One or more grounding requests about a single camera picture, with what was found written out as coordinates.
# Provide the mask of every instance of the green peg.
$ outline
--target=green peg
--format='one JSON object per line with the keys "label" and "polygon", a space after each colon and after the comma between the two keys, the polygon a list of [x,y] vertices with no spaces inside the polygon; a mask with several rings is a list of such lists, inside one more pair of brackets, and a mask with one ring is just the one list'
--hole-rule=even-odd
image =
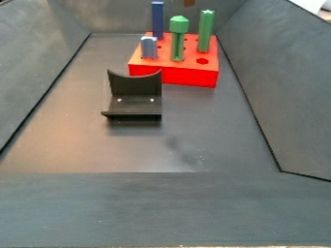
{"label": "green peg", "polygon": [[184,60],[184,33],[188,31],[188,20],[181,16],[171,18],[169,29],[172,32],[171,60]]}
{"label": "green peg", "polygon": [[215,11],[201,11],[199,22],[199,43],[197,50],[207,52],[209,50],[209,41],[215,22]]}

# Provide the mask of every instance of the black bracket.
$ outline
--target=black bracket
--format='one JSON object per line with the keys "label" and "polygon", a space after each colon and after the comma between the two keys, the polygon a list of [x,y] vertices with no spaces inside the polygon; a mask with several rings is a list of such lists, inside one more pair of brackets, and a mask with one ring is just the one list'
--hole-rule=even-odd
{"label": "black bracket", "polygon": [[155,74],[137,77],[117,75],[106,70],[110,88],[108,111],[101,115],[138,119],[161,118],[161,70]]}

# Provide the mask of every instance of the gray floor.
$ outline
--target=gray floor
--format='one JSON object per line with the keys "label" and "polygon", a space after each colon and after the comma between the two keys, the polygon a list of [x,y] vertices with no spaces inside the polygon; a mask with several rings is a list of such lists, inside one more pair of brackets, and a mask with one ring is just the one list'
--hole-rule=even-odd
{"label": "gray floor", "polygon": [[216,89],[164,84],[160,125],[109,125],[105,70],[126,74],[140,36],[94,36],[0,160],[2,173],[277,171],[220,52]]}
{"label": "gray floor", "polygon": [[137,38],[88,40],[1,154],[0,246],[331,245],[331,184],[277,171],[223,53],[160,126],[106,123]]}

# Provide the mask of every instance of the red peg board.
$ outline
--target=red peg board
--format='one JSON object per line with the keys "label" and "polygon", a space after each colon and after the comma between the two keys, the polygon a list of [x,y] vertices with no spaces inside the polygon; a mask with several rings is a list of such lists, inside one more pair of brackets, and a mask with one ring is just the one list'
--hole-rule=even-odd
{"label": "red peg board", "polygon": [[164,39],[157,41],[157,59],[141,59],[141,45],[137,46],[128,62],[129,75],[142,76],[163,71],[163,82],[189,86],[216,87],[220,71],[217,39],[211,37],[208,53],[199,52],[197,35],[185,34],[184,61],[171,60],[171,33],[164,33]]}

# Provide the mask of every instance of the gray wall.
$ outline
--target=gray wall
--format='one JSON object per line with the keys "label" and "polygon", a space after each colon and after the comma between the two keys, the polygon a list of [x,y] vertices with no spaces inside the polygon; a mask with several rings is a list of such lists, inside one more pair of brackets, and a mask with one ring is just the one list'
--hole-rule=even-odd
{"label": "gray wall", "polygon": [[281,169],[331,180],[331,25],[248,0],[219,36]]}
{"label": "gray wall", "polygon": [[[151,0],[60,0],[93,33],[144,33],[151,30]],[[199,12],[217,12],[217,30],[245,0],[196,0],[184,7],[183,0],[165,0],[165,30],[172,16],[189,19],[189,32],[196,32]]]}
{"label": "gray wall", "polygon": [[0,5],[0,150],[89,32],[57,0]]}

